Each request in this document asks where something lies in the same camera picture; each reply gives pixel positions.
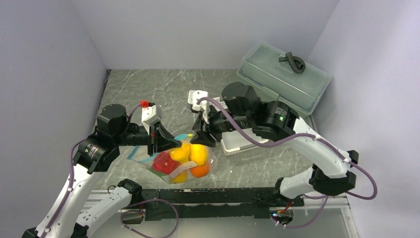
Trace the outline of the red toy strawberry with leaves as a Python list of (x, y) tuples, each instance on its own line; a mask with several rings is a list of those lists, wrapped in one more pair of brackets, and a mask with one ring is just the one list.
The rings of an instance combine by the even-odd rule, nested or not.
[(168, 152), (160, 152), (153, 159), (152, 169), (165, 175), (171, 174), (180, 165), (179, 162), (172, 160)]

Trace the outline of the clear zip top bag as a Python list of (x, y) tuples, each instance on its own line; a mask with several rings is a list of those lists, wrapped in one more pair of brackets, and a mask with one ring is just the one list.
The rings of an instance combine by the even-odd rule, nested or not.
[(181, 147), (148, 155), (146, 149), (134, 147), (127, 159), (153, 173), (167, 184), (184, 183), (212, 174), (218, 166), (218, 158), (209, 147), (192, 144), (192, 134), (181, 134), (175, 139)]

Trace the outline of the yellow toy fruit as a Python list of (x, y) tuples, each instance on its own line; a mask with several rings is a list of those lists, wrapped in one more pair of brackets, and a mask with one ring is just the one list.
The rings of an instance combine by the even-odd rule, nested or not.
[(197, 166), (203, 166), (208, 159), (208, 148), (200, 144), (190, 144), (189, 159)]

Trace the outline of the white perforated plastic basket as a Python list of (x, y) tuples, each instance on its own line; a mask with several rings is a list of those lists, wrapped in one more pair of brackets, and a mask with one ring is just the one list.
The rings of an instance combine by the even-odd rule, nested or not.
[(249, 142), (238, 131), (222, 133), (220, 141), (225, 156), (241, 153), (257, 148), (257, 145)]

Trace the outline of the orange toy tangerine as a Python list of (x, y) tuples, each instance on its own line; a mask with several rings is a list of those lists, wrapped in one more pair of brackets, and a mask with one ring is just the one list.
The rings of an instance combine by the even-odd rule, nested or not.
[(195, 178), (202, 178), (210, 172), (210, 163), (202, 166), (195, 166), (189, 169), (190, 174)]

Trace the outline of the yellow toy lemon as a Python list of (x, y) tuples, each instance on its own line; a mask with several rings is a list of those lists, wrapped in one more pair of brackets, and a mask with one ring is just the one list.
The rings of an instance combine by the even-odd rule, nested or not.
[(181, 147), (174, 148), (169, 152), (169, 156), (172, 160), (181, 164), (189, 162), (190, 155), (190, 144), (182, 142)]

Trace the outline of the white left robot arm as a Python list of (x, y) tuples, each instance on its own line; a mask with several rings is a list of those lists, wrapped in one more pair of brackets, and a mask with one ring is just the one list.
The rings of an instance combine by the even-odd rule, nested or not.
[(161, 108), (141, 101), (141, 124), (131, 121), (120, 104), (110, 104), (97, 115), (94, 132), (77, 142), (70, 151), (69, 176), (45, 218), (27, 229), (25, 238), (87, 238), (116, 211), (145, 203), (142, 187), (130, 180), (120, 181), (107, 198), (82, 212), (97, 182), (119, 157), (121, 146), (145, 146), (149, 155), (181, 146), (161, 124)]

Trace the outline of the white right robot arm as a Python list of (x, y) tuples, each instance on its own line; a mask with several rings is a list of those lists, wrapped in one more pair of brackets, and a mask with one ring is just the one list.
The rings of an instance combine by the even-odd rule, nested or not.
[(356, 175), (350, 169), (358, 162), (358, 153), (331, 145), (287, 104), (263, 102), (253, 87), (241, 82), (225, 86), (221, 96), (219, 103), (206, 91), (189, 92), (188, 104), (198, 114), (191, 143), (214, 147), (224, 133), (236, 131), (259, 147), (285, 144), (312, 162), (306, 171), (277, 180), (273, 192), (277, 205), (308, 192), (337, 196), (355, 187)]

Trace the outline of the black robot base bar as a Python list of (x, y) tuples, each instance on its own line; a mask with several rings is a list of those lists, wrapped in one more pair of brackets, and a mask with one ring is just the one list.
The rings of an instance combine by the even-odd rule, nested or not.
[(277, 209), (290, 211), (304, 205), (301, 197), (283, 198), (272, 187), (145, 189), (130, 179), (118, 187), (133, 193), (126, 209), (145, 212), (146, 221), (170, 218), (268, 218)]

